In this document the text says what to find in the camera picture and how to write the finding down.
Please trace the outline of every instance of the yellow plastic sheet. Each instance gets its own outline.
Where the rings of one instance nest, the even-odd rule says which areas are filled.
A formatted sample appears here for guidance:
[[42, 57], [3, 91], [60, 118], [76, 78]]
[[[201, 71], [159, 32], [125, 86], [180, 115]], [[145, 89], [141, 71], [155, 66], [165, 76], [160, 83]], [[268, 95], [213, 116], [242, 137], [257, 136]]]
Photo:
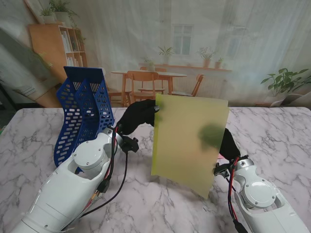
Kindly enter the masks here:
[[228, 101], [157, 94], [152, 175], [184, 184], [204, 198], [229, 114]]

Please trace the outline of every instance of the circular joint cover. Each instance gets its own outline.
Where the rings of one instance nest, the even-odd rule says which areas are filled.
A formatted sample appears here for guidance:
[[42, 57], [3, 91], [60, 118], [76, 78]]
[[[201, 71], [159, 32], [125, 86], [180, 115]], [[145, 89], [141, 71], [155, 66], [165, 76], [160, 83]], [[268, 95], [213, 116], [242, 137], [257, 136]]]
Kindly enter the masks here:
[[243, 192], [249, 204], [261, 209], [272, 205], [277, 194], [275, 187], [267, 180], [253, 180], [251, 183], [245, 183]]
[[74, 161], [82, 169], [96, 167], [104, 157], [103, 145], [98, 140], [81, 143], [74, 152]]

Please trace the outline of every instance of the white marble surface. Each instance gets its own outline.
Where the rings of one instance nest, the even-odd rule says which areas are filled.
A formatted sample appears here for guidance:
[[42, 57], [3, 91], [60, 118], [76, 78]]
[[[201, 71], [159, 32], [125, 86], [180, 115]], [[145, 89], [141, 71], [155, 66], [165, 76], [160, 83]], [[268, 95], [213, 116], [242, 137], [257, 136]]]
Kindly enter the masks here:
[[[114, 109], [116, 120], [123, 112]], [[62, 109], [24, 109], [0, 136], [0, 232], [9, 232], [21, 219], [20, 213], [28, 210], [40, 185], [55, 169], [53, 149], [62, 123]], [[280, 188], [311, 230], [310, 110], [231, 108], [227, 127], [242, 154], [249, 154], [258, 166], [257, 173]], [[129, 154], [122, 191], [106, 207], [82, 218], [71, 232], [235, 232], [227, 207], [228, 185], [222, 177], [215, 178], [207, 200], [165, 178], [152, 177], [153, 128], [142, 125], [132, 136], [139, 139], [140, 149]], [[119, 188], [124, 163], [121, 154], [106, 200]]]

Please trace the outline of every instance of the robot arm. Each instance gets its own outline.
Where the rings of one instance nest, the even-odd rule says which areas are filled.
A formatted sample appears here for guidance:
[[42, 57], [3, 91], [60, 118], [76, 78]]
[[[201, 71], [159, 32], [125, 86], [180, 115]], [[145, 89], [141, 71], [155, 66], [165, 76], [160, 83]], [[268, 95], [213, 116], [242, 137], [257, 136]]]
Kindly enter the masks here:
[[[256, 174], [251, 159], [237, 162], [234, 179], [241, 186], [240, 191], [234, 193], [235, 201], [252, 232], [309, 233], [280, 190]], [[258, 211], [268, 207], [272, 210]]]
[[[116, 135], [117, 148], [138, 150], [135, 140]], [[112, 130], [80, 144], [41, 186], [28, 213], [11, 233], [61, 233], [99, 198], [95, 195], [107, 177], [111, 162]], [[75, 174], [81, 168], [84, 177]]]

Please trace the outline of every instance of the bookshelf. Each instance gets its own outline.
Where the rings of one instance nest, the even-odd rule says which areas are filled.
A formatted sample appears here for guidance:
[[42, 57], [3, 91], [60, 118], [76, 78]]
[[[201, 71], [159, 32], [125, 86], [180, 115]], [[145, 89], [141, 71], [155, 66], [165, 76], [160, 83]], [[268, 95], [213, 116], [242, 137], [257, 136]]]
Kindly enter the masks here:
[[79, 29], [57, 24], [28, 26], [34, 51], [51, 63], [51, 72], [63, 83], [67, 78], [64, 66], [87, 67], [84, 44]]

